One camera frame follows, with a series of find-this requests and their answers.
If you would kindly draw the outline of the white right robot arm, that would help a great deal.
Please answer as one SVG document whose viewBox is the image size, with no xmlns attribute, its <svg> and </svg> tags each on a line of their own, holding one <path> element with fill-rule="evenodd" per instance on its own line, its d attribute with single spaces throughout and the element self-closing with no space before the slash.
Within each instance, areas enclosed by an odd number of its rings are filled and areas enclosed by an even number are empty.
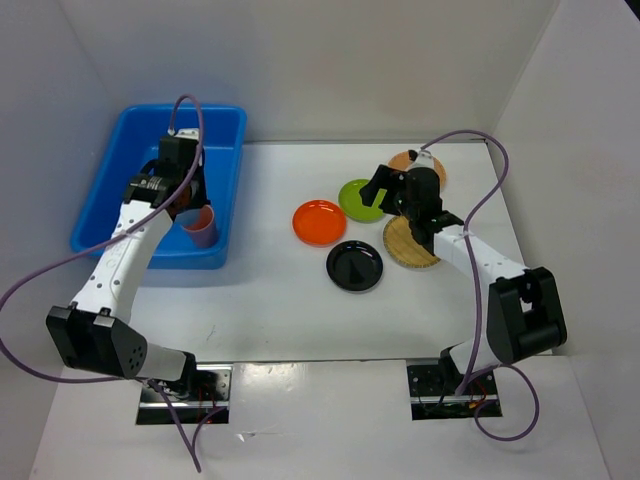
<svg viewBox="0 0 640 480">
<path fill-rule="evenodd" d="M 383 212 L 404 218 L 415 242 L 470 278 L 476 301 L 472 339 L 440 354 L 438 380 L 462 392 L 473 377 L 563 345 L 568 337 L 554 275 L 509 259 L 443 207 L 440 180 L 427 167 L 377 168 L 361 188 L 364 205 L 383 197 Z"/>
</svg>

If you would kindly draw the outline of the orange plastic plate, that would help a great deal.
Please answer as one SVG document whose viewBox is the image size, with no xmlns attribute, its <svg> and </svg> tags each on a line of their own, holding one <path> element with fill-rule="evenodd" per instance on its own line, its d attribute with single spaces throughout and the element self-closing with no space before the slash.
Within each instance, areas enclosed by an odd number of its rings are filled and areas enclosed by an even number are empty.
<svg viewBox="0 0 640 480">
<path fill-rule="evenodd" d="M 310 200 L 300 205 L 293 217 L 292 228 L 303 243 L 323 247 L 340 240 L 347 226 L 342 209 L 327 200 Z"/>
</svg>

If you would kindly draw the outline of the pink plastic cup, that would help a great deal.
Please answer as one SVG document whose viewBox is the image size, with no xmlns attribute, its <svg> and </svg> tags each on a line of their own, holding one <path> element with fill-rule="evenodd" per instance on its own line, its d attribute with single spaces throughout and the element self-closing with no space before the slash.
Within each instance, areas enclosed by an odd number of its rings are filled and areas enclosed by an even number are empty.
<svg viewBox="0 0 640 480">
<path fill-rule="evenodd" d="M 189 210 L 179 216 L 179 223 L 192 243 L 201 249 L 213 247 L 218 240 L 215 212 L 211 205 Z"/>
</svg>

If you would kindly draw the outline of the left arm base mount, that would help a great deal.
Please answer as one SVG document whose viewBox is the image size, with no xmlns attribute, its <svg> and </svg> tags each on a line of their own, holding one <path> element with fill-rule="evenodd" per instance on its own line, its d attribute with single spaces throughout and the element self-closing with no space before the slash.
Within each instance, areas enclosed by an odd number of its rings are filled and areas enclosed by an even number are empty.
<svg viewBox="0 0 640 480">
<path fill-rule="evenodd" d="M 199 363 L 189 388 L 177 383 L 158 381 L 158 387 L 173 406 L 182 424 L 227 424 L 231 397 L 233 365 Z M 164 397 L 152 386 L 141 388 L 135 423 L 137 425 L 168 425 L 173 417 Z"/>
</svg>

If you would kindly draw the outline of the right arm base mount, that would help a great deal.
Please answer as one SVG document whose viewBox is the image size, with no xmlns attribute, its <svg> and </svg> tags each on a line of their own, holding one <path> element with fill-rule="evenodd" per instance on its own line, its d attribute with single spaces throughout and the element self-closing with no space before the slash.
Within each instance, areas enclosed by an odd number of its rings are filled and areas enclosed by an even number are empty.
<svg viewBox="0 0 640 480">
<path fill-rule="evenodd" d="M 480 417 L 501 417 L 497 384 L 492 373 L 472 380 L 461 396 L 455 396 L 455 386 L 445 385 L 435 359 L 408 361 L 406 373 L 412 419 L 456 420 Z"/>
</svg>

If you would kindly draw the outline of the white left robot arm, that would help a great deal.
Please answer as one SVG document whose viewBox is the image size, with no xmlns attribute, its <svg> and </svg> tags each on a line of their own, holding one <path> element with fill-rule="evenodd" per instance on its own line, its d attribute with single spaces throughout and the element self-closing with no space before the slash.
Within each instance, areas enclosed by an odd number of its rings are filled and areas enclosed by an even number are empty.
<svg viewBox="0 0 640 480">
<path fill-rule="evenodd" d="M 148 342 L 129 321 L 144 273 L 176 217 L 209 203 L 199 136 L 191 128 L 160 139 L 157 157 L 129 180 L 113 244 L 70 304 L 50 309 L 46 326 L 67 367 L 153 379 L 180 400 L 197 392 L 194 355 Z"/>
</svg>

